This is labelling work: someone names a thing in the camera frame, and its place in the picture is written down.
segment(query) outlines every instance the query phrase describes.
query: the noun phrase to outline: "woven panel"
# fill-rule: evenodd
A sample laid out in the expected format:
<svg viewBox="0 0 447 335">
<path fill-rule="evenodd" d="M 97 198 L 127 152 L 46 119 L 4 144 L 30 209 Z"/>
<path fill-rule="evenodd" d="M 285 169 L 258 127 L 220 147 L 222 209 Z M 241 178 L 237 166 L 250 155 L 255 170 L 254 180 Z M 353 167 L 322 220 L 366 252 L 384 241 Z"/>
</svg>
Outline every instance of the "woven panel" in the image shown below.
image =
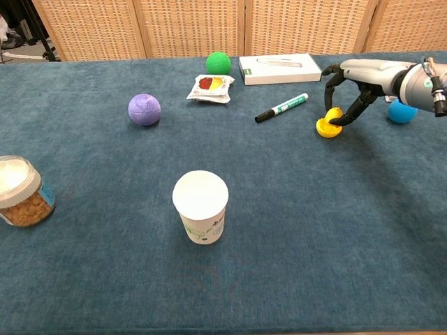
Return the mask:
<svg viewBox="0 0 447 335">
<path fill-rule="evenodd" d="M 201 57 L 213 51 L 231 56 L 243 53 L 242 1 L 135 0 L 144 22 L 148 55 L 169 58 Z"/>
<path fill-rule="evenodd" d="M 354 51 L 368 0 L 253 0 L 246 54 Z"/>
<path fill-rule="evenodd" d="M 446 0 L 389 0 L 366 51 L 447 50 Z"/>
<path fill-rule="evenodd" d="M 34 0 L 69 61 L 145 58 L 128 0 Z"/>
</svg>

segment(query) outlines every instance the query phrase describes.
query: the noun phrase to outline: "green marker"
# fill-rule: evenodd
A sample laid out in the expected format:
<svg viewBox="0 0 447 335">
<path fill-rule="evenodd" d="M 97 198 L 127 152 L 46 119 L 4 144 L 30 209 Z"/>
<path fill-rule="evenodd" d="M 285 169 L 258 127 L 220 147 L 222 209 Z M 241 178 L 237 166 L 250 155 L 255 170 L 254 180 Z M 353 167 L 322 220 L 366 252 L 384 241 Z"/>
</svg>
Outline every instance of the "green marker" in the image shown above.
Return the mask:
<svg viewBox="0 0 447 335">
<path fill-rule="evenodd" d="M 292 107 L 301 105 L 302 103 L 305 103 L 307 99 L 309 98 L 309 95 L 307 93 L 300 94 L 299 96 L 296 96 L 295 98 L 292 98 L 290 100 L 287 100 L 285 103 L 281 103 L 278 106 L 274 106 L 273 108 L 270 108 L 267 112 L 264 112 L 257 117 L 254 118 L 254 121 L 256 123 L 261 123 L 265 120 L 268 120 L 278 114 L 281 114 L 282 112 L 285 112 Z"/>
</svg>

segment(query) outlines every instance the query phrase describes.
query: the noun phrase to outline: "blue ball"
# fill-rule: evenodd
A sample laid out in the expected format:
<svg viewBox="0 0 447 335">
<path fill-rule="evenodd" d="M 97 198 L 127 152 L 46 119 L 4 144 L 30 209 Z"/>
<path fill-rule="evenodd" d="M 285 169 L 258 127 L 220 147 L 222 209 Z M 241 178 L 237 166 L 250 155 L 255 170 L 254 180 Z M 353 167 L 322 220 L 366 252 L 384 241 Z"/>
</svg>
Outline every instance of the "blue ball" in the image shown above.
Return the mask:
<svg viewBox="0 0 447 335">
<path fill-rule="evenodd" d="M 406 124 L 418 114 L 418 109 L 394 100 L 388 107 L 388 117 L 397 124 Z"/>
</svg>

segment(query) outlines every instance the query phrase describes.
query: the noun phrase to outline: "jar lid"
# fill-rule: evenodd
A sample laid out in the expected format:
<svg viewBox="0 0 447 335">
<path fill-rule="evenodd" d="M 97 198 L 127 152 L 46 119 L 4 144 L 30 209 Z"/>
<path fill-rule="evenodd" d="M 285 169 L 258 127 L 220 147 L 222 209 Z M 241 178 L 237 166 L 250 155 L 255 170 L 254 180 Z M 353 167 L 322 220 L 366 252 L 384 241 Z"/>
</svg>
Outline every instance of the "jar lid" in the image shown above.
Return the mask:
<svg viewBox="0 0 447 335">
<path fill-rule="evenodd" d="M 20 156 L 0 156 L 0 208 L 21 203 L 36 192 L 41 176 Z"/>
</svg>

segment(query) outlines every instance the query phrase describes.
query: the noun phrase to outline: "cardboard box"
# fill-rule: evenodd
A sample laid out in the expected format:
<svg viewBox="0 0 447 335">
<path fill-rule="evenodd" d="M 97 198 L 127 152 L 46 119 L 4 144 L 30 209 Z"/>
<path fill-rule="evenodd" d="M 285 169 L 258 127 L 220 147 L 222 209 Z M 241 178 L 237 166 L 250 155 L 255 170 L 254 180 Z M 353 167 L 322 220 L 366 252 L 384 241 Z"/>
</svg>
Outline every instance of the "cardboard box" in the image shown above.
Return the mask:
<svg viewBox="0 0 447 335">
<path fill-rule="evenodd" d="M 309 54 L 239 57 L 246 85 L 318 82 L 321 69 Z"/>
</svg>

